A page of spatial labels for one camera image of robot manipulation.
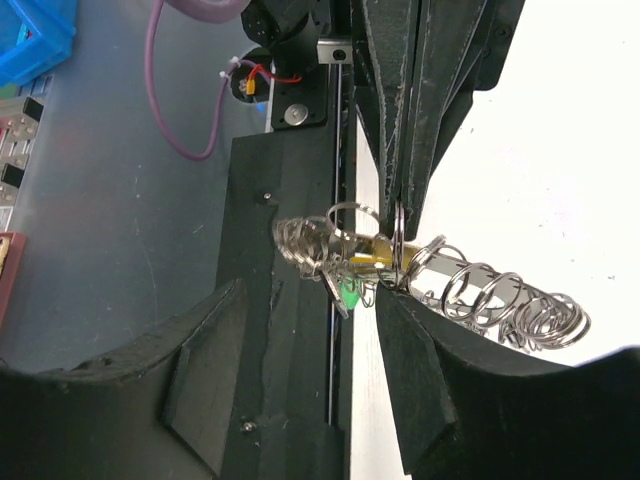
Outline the yellow tagged key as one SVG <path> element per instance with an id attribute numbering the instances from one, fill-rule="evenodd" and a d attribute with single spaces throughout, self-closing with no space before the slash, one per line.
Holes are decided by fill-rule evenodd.
<path id="1" fill-rule="evenodd" d="M 421 246 L 404 243 L 401 254 L 401 270 L 405 271 L 411 259 L 421 249 Z M 385 267 L 394 266 L 393 242 L 387 238 L 361 236 L 355 246 L 355 251 L 347 255 L 349 263 L 355 267 Z"/>

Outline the large silver keyring disc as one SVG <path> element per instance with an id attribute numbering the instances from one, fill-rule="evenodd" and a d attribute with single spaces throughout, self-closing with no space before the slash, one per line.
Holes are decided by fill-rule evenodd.
<path id="1" fill-rule="evenodd" d="M 547 293 L 526 283 L 514 272 L 500 273 L 482 262 L 472 262 L 462 251 L 438 235 L 401 270 L 404 212 L 396 211 L 391 236 L 359 234 L 338 224 L 339 214 L 353 210 L 372 220 L 378 213 L 360 203 L 342 202 L 320 216 L 275 222 L 274 243 L 285 261 L 304 279 L 323 282 L 342 316 L 348 316 L 341 298 L 344 278 L 361 282 L 357 305 L 371 308 L 376 291 L 385 287 L 410 295 L 445 319 L 481 336 L 525 353 L 560 350 L 580 341 L 591 328 L 591 318 L 570 296 Z M 393 242 L 394 266 L 355 267 L 347 259 L 361 236 Z"/>

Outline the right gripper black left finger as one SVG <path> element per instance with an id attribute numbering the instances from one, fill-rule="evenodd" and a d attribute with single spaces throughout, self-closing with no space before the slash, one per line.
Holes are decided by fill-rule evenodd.
<path id="1" fill-rule="evenodd" d="M 247 317 L 233 280 L 71 370 L 1 370 L 5 479 L 217 479 Z"/>

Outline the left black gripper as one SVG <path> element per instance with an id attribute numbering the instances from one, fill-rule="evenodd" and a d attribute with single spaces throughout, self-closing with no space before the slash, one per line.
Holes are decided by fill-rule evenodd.
<path id="1" fill-rule="evenodd" d="M 321 64 L 321 42 L 350 47 L 345 59 L 354 64 L 356 106 L 377 166 L 380 215 L 391 217 L 399 195 L 405 237 L 413 239 L 451 91 L 497 84 L 523 7 L 521 1 L 252 1 L 241 22 L 247 37 L 293 76 Z"/>

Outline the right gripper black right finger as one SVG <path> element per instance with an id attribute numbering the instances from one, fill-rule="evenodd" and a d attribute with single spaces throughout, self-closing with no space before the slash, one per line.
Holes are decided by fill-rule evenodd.
<path id="1" fill-rule="evenodd" d="M 503 347 L 386 288 L 376 321 L 414 479 L 635 479 L 639 351 L 568 367 Z"/>

